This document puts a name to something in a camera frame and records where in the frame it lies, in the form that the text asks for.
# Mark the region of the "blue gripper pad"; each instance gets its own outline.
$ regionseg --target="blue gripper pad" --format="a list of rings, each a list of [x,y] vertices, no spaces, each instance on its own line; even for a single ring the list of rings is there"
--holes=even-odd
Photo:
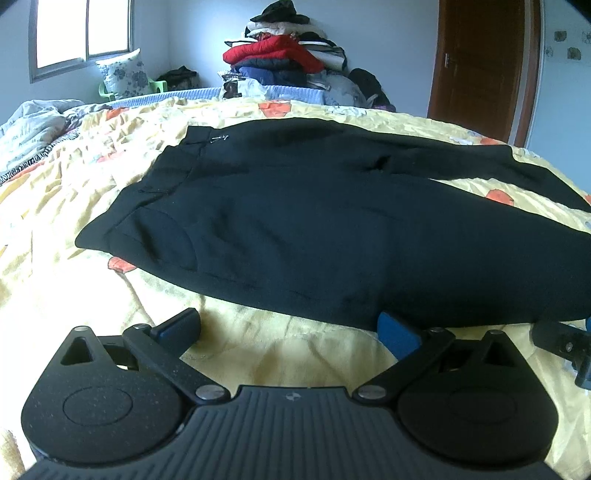
[[[378,317],[378,340],[397,360],[402,360],[421,346],[420,335],[385,312],[380,313]]]

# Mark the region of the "orange pattern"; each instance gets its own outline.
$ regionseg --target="orange pattern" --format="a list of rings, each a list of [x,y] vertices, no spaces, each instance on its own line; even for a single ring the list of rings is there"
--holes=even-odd
[[[489,200],[494,200],[495,202],[504,203],[505,205],[511,205],[512,207],[515,205],[515,200],[507,195],[502,190],[494,189],[489,191],[486,194],[486,198]]]
[[[291,112],[291,102],[263,102],[259,109],[267,118],[282,118]]]
[[[99,158],[96,162],[97,163],[102,163],[104,161],[114,160],[116,158],[119,158],[121,155],[123,155],[123,152],[110,153],[108,155],[104,155],[103,157]]]
[[[115,118],[117,115],[119,115],[120,113],[126,112],[127,110],[129,110],[129,108],[127,108],[126,106],[120,106],[119,108],[113,108],[112,110],[109,110],[107,112],[107,120],[111,120],[112,118]]]
[[[481,145],[504,145],[505,143],[502,142],[501,140],[495,140],[494,138],[482,137],[480,139],[480,144]]]
[[[34,163],[33,165],[25,168],[23,171],[18,172],[14,177],[12,177],[8,181],[16,180],[16,179],[22,177],[24,174],[31,173],[33,170],[35,170],[36,168],[41,167],[41,165],[44,165],[44,164],[45,164],[45,160],[42,160],[42,161],[40,161],[38,163]]]
[[[118,273],[128,273],[137,268],[135,265],[132,265],[119,257],[111,257],[107,266],[109,267],[109,270],[115,270]]]

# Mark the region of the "circular pad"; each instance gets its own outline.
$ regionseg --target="circular pad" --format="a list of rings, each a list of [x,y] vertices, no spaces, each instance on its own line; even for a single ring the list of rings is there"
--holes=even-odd
[[[529,463],[544,456],[556,431],[556,409],[537,385],[491,366],[425,377],[398,402],[402,425],[447,460],[477,467]]]
[[[110,425],[125,417],[133,407],[131,397],[113,387],[83,388],[64,402],[64,413],[82,426]]]
[[[78,368],[83,365],[40,381],[22,409],[23,431],[44,456],[85,465],[121,462],[175,432],[181,399],[163,379],[114,365]]]

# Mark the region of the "door frame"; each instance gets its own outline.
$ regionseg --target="door frame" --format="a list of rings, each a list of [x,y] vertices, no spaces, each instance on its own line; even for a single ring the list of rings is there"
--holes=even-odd
[[[437,102],[439,101],[439,89],[443,84],[442,73],[445,62],[446,51],[446,14],[449,0],[439,0],[439,26],[437,30],[437,53],[435,56],[435,68],[433,72],[433,84],[431,86],[431,96],[429,99],[429,107],[427,117],[433,118],[435,111],[437,111]],[[527,134],[530,130],[532,114],[534,111],[535,97],[538,86],[538,71],[540,68],[540,45],[541,45],[541,0],[524,0],[530,5],[530,15],[525,21],[530,23],[529,39],[524,39],[524,48],[529,43],[527,65],[521,65],[521,72],[519,74],[519,86],[524,83],[524,95],[521,100],[521,114],[518,121],[517,132],[513,144],[516,147],[523,147],[525,145]]]

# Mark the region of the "wooden door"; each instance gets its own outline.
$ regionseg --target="wooden door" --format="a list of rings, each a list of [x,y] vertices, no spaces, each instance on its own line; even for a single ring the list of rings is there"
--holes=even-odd
[[[524,31],[524,0],[440,0],[428,116],[508,141]]]

